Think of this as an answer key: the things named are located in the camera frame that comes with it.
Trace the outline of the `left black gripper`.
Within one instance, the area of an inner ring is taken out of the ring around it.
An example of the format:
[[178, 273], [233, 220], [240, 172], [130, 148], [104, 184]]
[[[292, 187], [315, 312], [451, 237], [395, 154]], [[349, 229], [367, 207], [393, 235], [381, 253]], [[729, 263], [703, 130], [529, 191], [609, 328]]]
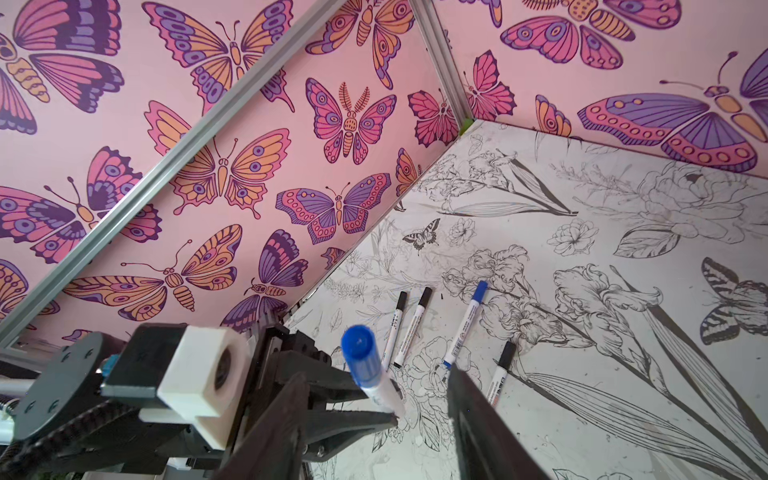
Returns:
[[124, 477], [176, 467], [216, 480], [299, 479], [302, 460], [329, 461], [363, 437], [398, 426], [394, 413], [333, 410], [334, 402], [367, 395], [309, 337], [275, 327], [252, 339], [227, 448], [214, 450], [189, 425], [146, 423], [137, 407], [101, 395], [107, 363], [129, 340], [90, 333], [54, 356], [12, 410], [3, 478], [98, 471]]

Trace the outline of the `blue pen cap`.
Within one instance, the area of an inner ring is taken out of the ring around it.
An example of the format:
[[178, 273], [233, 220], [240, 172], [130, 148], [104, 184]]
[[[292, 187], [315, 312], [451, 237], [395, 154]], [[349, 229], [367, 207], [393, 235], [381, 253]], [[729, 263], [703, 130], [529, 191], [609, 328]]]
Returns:
[[373, 377], [381, 372], [376, 339], [365, 325], [349, 327], [341, 338], [341, 350], [350, 372], [357, 377]]

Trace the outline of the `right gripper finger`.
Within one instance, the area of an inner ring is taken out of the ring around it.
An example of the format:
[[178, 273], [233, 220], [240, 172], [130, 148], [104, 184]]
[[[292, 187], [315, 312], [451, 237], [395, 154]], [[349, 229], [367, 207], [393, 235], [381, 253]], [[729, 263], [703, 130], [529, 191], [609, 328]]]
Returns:
[[549, 478], [466, 372], [454, 369], [449, 373], [446, 398], [460, 478]]

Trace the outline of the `white marker pen blue tip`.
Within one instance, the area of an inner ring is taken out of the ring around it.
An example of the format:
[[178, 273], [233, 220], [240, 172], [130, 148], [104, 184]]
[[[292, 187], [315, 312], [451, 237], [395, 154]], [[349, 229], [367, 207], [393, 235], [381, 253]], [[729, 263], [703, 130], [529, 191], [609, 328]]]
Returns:
[[405, 416], [405, 404], [395, 384], [382, 366], [381, 372], [373, 377], [357, 377], [351, 373], [355, 383], [363, 390], [368, 398], [385, 412], [393, 413], [396, 417]]

